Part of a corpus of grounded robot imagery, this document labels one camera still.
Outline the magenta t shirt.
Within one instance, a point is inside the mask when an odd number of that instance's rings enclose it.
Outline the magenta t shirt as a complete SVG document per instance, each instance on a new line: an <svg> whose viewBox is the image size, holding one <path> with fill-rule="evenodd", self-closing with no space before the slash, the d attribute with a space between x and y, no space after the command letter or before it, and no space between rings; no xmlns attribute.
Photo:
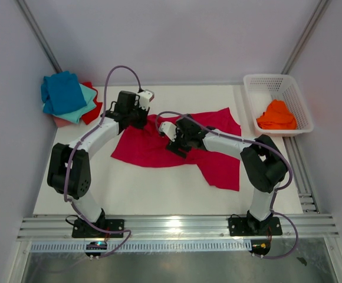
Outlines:
<svg viewBox="0 0 342 283"><path fill-rule="evenodd" d="M151 168L195 164L209 185L239 191L238 159L199 149L192 149L184 159L166 149L169 140L158 134L155 119L155 114L149 115L142 130L132 126L126 128L111 157L136 166Z"/></svg>

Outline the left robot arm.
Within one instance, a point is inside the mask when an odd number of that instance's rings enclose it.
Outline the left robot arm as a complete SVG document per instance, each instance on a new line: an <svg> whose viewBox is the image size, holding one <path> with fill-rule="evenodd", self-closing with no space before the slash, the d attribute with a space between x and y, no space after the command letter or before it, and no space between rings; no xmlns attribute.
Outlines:
<svg viewBox="0 0 342 283"><path fill-rule="evenodd" d="M47 184L62 194L64 201L70 203L76 212L74 236L92 238L107 233L121 235L122 229L111 229L104 209L89 191L92 184L90 161L106 143L129 126L142 129L147 123L153 99L154 93L149 90L138 93L121 91L96 126L68 144L57 143L53 146Z"/></svg>

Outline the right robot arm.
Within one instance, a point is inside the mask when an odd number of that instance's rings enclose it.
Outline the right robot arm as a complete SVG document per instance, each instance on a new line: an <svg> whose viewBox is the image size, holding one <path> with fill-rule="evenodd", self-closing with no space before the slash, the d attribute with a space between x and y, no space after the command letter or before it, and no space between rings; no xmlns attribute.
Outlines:
<svg viewBox="0 0 342 283"><path fill-rule="evenodd" d="M289 171L272 138L261 135L254 140L244 140L214 127L205 127L190 115L175 123L162 122L159 131L169 139L166 148L182 158L191 149L199 149L241 161L254 192L246 217L239 218L241 223L231 221L230 233L263 235L269 231L277 190Z"/></svg>

